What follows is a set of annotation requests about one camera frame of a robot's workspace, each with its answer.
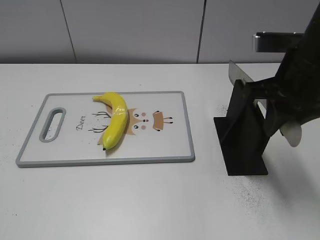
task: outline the gray wall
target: gray wall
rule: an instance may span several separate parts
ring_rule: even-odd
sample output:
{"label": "gray wall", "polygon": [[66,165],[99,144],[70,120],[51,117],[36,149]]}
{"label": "gray wall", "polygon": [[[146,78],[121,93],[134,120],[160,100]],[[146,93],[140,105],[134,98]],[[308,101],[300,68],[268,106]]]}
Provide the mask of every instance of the gray wall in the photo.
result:
{"label": "gray wall", "polygon": [[0,0],[0,63],[279,62],[282,54],[253,53],[252,35],[303,32],[318,3]]}
{"label": "gray wall", "polygon": [[0,63],[74,63],[58,0],[0,0]]}
{"label": "gray wall", "polygon": [[203,1],[63,0],[78,63],[195,63]]}
{"label": "gray wall", "polygon": [[199,63],[280,62],[252,51],[256,32],[303,33],[319,0],[207,0]]}

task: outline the deer antler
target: deer antler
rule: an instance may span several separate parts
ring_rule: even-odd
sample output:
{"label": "deer antler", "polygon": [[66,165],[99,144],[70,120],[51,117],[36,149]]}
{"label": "deer antler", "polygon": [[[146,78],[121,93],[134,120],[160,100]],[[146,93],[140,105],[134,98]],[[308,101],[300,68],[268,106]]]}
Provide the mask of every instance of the deer antler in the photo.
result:
{"label": "deer antler", "polygon": [[95,117],[106,115],[104,119],[111,118],[111,116],[106,111],[98,111],[98,113],[92,113],[92,115],[94,115]]}
{"label": "deer antler", "polygon": [[103,128],[92,128],[89,129],[88,131],[93,131],[94,133],[102,133],[104,130],[106,130],[109,126],[107,125],[102,125]]}

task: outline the white table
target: white table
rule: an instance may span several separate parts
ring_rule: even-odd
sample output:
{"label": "white table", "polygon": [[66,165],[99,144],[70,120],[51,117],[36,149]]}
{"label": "white table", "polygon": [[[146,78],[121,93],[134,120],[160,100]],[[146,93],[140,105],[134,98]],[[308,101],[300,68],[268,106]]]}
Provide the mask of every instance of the white table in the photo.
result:
{"label": "white table", "polygon": [[[259,80],[279,65],[240,66]],[[173,90],[185,93],[194,162],[15,164],[48,93]],[[231,92],[227,64],[0,65],[0,239],[320,239],[319,119],[302,127],[297,148],[271,138],[268,176],[227,176],[213,117]]]}

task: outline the black metal stand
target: black metal stand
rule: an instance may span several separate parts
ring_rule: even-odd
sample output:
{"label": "black metal stand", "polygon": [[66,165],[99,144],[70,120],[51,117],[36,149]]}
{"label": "black metal stand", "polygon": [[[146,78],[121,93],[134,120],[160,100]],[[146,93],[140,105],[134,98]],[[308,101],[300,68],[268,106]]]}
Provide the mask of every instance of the black metal stand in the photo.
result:
{"label": "black metal stand", "polygon": [[226,117],[214,123],[229,176],[267,175],[262,159],[270,137],[263,130],[264,117],[253,105],[251,89],[237,80]]}

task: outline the banana tip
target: banana tip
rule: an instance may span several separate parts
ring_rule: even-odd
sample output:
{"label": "banana tip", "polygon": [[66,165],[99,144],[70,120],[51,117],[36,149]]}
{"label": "banana tip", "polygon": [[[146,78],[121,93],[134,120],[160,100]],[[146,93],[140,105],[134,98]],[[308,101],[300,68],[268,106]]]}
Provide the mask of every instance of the banana tip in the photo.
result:
{"label": "banana tip", "polygon": [[100,100],[100,96],[93,96],[93,97],[92,97],[92,100],[93,100],[93,101],[99,101],[99,100]]}

